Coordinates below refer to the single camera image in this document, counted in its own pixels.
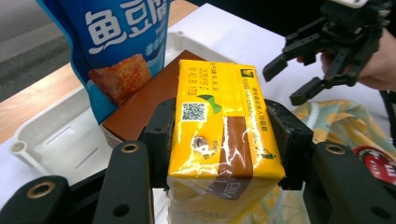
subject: screw hole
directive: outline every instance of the screw hole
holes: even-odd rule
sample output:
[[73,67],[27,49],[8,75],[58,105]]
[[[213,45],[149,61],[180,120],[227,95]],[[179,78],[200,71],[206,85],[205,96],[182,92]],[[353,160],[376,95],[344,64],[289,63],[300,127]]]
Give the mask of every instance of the screw hole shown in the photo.
[[55,183],[51,181],[45,181],[37,184],[27,191],[27,197],[30,199],[41,198],[49,194],[55,188]]
[[121,204],[121,205],[117,206],[113,211],[113,214],[116,217],[123,217],[123,216],[127,215],[128,213],[129,213],[129,206],[126,204]]
[[332,154],[337,154],[337,155],[343,155],[346,153],[343,148],[335,145],[327,145],[326,150],[328,150]]
[[391,215],[389,212],[385,211],[381,207],[372,207],[371,211],[378,217],[384,218],[384,219],[391,219]]
[[136,152],[138,149],[139,149],[138,145],[131,144],[131,145],[124,146],[121,149],[121,151],[124,153],[132,153],[132,152]]

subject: food image on package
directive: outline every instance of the food image on package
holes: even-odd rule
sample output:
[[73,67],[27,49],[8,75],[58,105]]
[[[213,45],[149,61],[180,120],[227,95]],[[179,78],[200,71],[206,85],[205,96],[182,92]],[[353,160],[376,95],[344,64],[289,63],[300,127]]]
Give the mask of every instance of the food image on package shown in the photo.
[[164,67],[170,0],[37,0],[61,28],[102,123]]
[[285,176],[252,65],[179,62],[171,223],[240,223]]

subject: yellow tissue pack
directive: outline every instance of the yellow tissue pack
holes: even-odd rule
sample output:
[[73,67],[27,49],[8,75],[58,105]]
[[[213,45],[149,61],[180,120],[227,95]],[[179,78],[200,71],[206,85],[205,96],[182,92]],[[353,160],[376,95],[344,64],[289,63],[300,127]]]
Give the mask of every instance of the yellow tissue pack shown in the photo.
[[240,223],[285,176],[253,65],[179,62],[171,223]]

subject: logo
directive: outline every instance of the logo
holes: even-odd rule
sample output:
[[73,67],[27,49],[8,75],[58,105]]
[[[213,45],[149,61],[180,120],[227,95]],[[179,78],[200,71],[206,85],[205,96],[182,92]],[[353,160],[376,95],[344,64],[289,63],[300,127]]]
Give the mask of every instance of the logo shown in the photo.
[[254,77],[253,70],[251,70],[251,69],[241,69],[241,76],[242,77]]
[[369,146],[357,147],[353,152],[374,177],[396,185],[396,161],[387,153]]

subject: brown box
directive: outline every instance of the brown box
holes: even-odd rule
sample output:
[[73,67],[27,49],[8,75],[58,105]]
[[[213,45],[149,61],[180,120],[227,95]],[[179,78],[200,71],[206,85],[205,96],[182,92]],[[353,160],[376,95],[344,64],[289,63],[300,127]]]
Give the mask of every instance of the brown box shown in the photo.
[[118,108],[103,123],[107,142],[111,147],[120,142],[137,140],[154,113],[157,105],[177,96],[178,62],[181,59],[201,60],[184,50],[139,92]]

